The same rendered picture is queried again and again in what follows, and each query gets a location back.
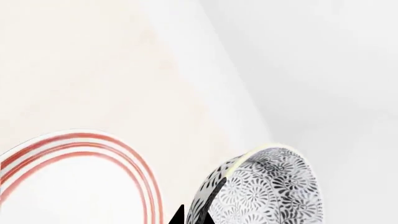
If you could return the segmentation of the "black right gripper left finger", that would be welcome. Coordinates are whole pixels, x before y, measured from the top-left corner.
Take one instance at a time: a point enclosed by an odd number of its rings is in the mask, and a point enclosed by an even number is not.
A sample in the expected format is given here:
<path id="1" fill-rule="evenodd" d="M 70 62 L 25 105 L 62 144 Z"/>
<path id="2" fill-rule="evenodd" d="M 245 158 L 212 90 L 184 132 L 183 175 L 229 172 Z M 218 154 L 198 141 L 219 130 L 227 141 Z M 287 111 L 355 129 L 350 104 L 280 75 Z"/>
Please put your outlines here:
<path id="1" fill-rule="evenodd" d="M 184 213 L 185 207 L 184 205 L 179 206 L 178 210 L 175 212 L 169 224 L 184 224 Z"/>

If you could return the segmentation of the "black floral patterned bowl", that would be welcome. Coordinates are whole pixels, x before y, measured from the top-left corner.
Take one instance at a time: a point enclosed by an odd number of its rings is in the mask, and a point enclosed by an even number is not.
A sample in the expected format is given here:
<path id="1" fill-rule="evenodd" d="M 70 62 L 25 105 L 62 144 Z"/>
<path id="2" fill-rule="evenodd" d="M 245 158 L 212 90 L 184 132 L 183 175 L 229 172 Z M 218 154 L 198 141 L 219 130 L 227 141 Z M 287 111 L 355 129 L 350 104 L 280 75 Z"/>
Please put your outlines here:
<path id="1" fill-rule="evenodd" d="M 232 158 L 199 187 L 186 224 L 325 224 L 317 179 L 295 149 L 273 144 Z"/>

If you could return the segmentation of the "white plate with red rings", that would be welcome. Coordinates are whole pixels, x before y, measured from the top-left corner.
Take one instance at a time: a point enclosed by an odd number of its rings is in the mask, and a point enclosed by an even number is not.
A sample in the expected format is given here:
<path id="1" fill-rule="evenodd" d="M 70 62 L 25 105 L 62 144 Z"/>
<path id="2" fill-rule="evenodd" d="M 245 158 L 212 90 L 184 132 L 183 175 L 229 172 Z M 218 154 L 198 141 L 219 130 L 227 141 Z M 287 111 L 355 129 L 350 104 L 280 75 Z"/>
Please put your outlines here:
<path id="1" fill-rule="evenodd" d="M 164 224 L 159 187 L 124 141 L 45 134 L 0 155 L 0 224 Z"/>

